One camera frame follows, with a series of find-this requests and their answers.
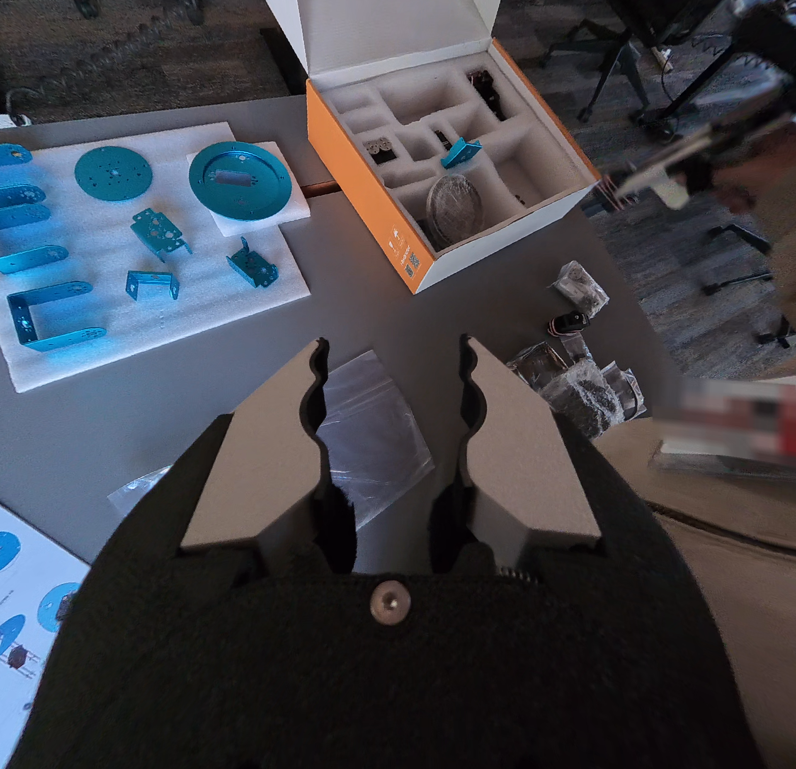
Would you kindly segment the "clear plastic bag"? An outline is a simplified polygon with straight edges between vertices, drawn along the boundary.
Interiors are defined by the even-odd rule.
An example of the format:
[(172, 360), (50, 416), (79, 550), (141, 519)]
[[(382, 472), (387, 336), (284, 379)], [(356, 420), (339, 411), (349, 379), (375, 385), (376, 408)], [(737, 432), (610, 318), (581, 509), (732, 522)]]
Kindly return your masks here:
[[(328, 373), (324, 396), (318, 436), (328, 448), (334, 483), (353, 505), (357, 528), (420, 482), (433, 468), (432, 456), (408, 402), (372, 351)], [(141, 525), (147, 537), (165, 537), (171, 529), (181, 548), (235, 409), (217, 417), (140, 497), (124, 527)]]

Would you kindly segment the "plain blue round plate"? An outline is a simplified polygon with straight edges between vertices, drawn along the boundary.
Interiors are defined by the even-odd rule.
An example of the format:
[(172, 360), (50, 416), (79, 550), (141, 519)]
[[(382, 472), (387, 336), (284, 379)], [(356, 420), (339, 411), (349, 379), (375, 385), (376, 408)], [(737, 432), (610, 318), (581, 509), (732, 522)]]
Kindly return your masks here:
[(75, 163), (74, 178), (88, 196), (102, 202), (122, 203), (144, 195), (153, 171), (140, 153), (106, 145), (85, 152)]

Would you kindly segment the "assembly guide booklet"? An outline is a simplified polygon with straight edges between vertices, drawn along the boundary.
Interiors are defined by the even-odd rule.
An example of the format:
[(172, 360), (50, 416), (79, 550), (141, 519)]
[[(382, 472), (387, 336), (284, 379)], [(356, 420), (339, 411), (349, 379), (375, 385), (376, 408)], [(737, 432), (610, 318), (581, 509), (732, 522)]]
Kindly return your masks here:
[(1, 508), (1, 763), (25, 727), (56, 635), (88, 564)]

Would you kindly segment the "zip bag with black part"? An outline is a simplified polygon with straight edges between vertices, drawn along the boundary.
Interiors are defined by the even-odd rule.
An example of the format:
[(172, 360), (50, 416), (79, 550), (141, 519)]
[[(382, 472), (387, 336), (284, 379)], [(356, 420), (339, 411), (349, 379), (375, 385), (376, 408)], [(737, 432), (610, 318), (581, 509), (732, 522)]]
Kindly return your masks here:
[(612, 362), (602, 367), (601, 374), (619, 399), (624, 422), (646, 413), (645, 397), (632, 369), (622, 370), (616, 362)]

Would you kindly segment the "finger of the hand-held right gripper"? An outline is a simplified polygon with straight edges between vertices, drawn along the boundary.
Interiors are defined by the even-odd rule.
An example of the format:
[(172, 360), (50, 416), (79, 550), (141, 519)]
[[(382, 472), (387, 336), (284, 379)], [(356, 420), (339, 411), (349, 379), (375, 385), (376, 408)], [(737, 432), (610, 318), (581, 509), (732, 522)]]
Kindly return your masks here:
[(743, 157), (757, 140), (792, 123), (793, 83), (787, 82), (628, 167), (619, 194), (651, 190), (660, 200), (689, 200), (713, 187), (717, 167)]

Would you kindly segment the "orange and white box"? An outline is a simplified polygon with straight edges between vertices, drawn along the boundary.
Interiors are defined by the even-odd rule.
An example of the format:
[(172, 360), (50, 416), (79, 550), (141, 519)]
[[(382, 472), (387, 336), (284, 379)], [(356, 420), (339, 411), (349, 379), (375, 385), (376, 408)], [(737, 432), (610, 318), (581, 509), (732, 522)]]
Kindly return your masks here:
[[(265, 0), (303, 64), (308, 138), (412, 293), (463, 271), (567, 215), (598, 172), (503, 46), (502, 0)], [(499, 121), (466, 74), (487, 69)], [(483, 150), (446, 171), (433, 133)], [(388, 137), (376, 166), (364, 142)], [(478, 189), (482, 231), (438, 253), (426, 202), (445, 175)]]

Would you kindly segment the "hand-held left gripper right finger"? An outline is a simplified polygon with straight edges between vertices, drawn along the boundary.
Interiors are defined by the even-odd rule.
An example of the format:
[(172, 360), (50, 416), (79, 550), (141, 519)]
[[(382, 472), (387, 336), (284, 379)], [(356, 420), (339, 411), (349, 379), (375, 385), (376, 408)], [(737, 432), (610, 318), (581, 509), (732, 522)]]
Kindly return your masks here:
[(466, 431), (430, 513), (433, 573), (451, 572), (475, 542), (514, 569), (534, 549), (597, 548), (600, 527), (548, 403), (476, 338), (461, 336), (459, 351)]

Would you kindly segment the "person's right forearm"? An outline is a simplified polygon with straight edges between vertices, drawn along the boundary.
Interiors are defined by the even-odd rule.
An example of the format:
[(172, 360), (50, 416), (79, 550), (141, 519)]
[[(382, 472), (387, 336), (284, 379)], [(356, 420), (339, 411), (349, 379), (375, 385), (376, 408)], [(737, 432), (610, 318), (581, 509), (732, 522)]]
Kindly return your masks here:
[(753, 216), (771, 243), (770, 268), (782, 315), (795, 327), (795, 168), (758, 198)]

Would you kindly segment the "white foam sheet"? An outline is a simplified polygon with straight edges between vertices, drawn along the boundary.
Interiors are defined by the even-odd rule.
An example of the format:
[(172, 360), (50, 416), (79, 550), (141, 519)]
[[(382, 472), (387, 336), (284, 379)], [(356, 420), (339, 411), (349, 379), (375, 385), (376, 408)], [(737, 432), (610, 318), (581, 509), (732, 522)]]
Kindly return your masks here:
[[(85, 141), (33, 150), (34, 160), (9, 170), (8, 184), (33, 184), (45, 192), (48, 220), (2, 230), (2, 256), (46, 245), (65, 247), (64, 261), (2, 276), (2, 355), (19, 393), (62, 378), (173, 343), (308, 297), (310, 290), (278, 227), (238, 231), (224, 236), (211, 212), (189, 186), (187, 156), (219, 141), (234, 140), (226, 121), (175, 128), (112, 140)], [(85, 194), (74, 178), (77, 160), (106, 145), (140, 153), (153, 170), (150, 189), (141, 197), (109, 203)], [(131, 230), (134, 215), (151, 208), (163, 213), (182, 233), (193, 253), (179, 249), (160, 262)], [(226, 261), (249, 247), (279, 270), (268, 288), (254, 288)], [(129, 270), (173, 273), (180, 283), (177, 300), (166, 287), (142, 286), (138, 300), (125, 291)], [(59, 350), (31, 350), (17, 340), (6, 297), (29, 289), (86, 281), (83, 296), (31, 307), (40, 339), (89, 327), (105, 337)]]

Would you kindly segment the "small white foam pad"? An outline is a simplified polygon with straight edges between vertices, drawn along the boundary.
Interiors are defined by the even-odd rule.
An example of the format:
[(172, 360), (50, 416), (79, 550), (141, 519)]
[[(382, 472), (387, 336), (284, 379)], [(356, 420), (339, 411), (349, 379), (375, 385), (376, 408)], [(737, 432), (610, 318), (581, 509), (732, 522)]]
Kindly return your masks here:
[[(290, 178), (292, 181), (293, 189), (291, 197), (287, 205), (276, 215), (274, 215), (273, 217), (264, 218), (257, 221), (237, 221), (237, 220), (220, 217), (218, 215), (215, 215), (213, 212), (211, 212), (208, 208), (205, 207), (211, 212), (211, 215), (217, 227), (219, 228), (220, 232), (227, 237), (233, 236), (238, 231), (264, 230), (266, 228), (278, 227), (283, 224), (287, 224), (289, 222), (294, 222), (300, 219), (308, 218), (311, 215), (309, 203), (307, 202), (307, 199), (304, 196), (301, 187), (298, 185), (298, 182), (292, 170), (290, 169), (289, 165), (287, 164), (286, 159), (284, 158), (284, 155), (281, 152), (279, 146), (273, 141), (264, 141), (254, 145), (257, 145), (261, 148), (268, 150), (284, 163), (290, 174)], [(196, 154), (197, 152), (189, 154), (187, 156), (188, 165)]]

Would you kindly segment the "blue side bracket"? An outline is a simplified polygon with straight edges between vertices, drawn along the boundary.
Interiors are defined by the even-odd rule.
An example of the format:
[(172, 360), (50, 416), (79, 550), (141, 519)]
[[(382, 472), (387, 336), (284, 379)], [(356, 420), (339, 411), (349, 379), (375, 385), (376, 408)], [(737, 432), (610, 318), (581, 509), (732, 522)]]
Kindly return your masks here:
[(446, 171), (451, 170), (472, 160), (482, 150), (483, 145), (479, 140), (468, 141), (464, 138), (459, 138), (441, 159), (441, 165)]

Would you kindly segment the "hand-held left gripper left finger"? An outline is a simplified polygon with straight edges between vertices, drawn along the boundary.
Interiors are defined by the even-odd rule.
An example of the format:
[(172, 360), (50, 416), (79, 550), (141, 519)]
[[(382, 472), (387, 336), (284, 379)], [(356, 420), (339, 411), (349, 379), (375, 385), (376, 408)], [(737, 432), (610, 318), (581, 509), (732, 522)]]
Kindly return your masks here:
[(313, 545), (330, 571), (357, 556), (353, 505), (334, 483), (324, 386), (330, 344), (310, 341), (250, 394), (229, 422), (181, 549), (253, 548), (271, 575)]

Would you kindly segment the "person's right hand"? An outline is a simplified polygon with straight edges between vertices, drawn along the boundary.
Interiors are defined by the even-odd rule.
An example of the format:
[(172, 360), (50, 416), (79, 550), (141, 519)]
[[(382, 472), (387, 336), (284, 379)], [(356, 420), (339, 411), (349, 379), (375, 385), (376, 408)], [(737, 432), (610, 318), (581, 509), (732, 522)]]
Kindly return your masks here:
[(789, 129), (757, 140), (734, 163), (717, 167), (712, 194), (731, 213), (748, 214), (795, 166), (795, 134)]

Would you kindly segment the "clear bagged part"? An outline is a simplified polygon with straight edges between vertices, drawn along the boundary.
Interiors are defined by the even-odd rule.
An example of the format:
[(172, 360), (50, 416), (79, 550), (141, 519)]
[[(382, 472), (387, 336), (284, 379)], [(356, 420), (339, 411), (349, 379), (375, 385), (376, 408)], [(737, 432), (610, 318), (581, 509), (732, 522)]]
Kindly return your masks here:
[(438, 253), (479, 234), (484, 207), (478, 189), (461, 174), (441, 177), (426, 202), (427, 234)]

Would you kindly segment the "small light blue bracket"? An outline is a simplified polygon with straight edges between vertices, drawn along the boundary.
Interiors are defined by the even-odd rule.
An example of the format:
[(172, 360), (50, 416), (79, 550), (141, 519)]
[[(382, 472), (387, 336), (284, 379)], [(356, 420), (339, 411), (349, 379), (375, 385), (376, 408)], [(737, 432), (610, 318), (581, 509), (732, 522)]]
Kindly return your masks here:
[(138, 292), (142, 286), (166, 287), (172, 300), (177, 300), (180, 292), (180, 283), (173, 273), (129, 270), (126, 274), (125, 284), (127, 295), (137, 301)]

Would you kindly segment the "long blue U bracket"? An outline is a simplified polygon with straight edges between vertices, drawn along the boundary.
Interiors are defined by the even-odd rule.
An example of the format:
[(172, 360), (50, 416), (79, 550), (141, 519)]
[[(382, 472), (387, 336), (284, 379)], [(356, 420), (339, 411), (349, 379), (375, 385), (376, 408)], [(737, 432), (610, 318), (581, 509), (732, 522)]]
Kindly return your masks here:
[[(23, 227), (50, 218), (50, 210), (40, 204), (20, 204), (1, 209), (1, 229)], [(1, 274), (11, 275), (32, 268), (64, 261), (69, 256), (65, 247), (46, 245), (1, 257)]]
[(8, 184), (9, 170), (32, 164), (34, 156), (30, 150), (15, 144), (1, 144), (1, 208), (10, 208), (27, 204), (43, 203), (45, 192), (33, 184)]
[(7, 304), (18, 342), (31, 350), (48, 352), (105, 337), (107, 331), (102, 327), (89, 327), (43, 339), (39, 339), (36, 333), (31, 307), (83, 296), (92, 290), (93, 286), (86, 281), (67, 281), (8, 295)]

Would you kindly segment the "bagged servos and parts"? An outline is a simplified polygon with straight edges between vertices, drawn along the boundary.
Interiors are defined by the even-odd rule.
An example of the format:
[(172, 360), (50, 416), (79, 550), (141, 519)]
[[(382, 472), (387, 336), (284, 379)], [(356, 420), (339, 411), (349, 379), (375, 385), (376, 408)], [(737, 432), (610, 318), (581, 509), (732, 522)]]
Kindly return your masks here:
[(570, 261), (561, 267), (552, 288), (589, 319), (593, 319), (610, 301), (603, 287), (578, 261)]

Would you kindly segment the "small dark blue bracket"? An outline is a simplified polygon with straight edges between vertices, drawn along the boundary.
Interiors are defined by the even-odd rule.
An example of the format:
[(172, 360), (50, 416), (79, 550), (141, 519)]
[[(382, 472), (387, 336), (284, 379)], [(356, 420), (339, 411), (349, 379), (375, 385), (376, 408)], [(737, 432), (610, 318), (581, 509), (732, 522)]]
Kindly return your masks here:
[(243, 236), (241, 243), (241, 249), (226, 257), (229, 266), (254, 288), (268, 288), (273, 285), (279, 278), (278, 267), (252, 250)]
[(131, 230), (162, 263), (179, 249), (193, 253), (183, 233), (163, 213), (151, 208), (134, 215)]

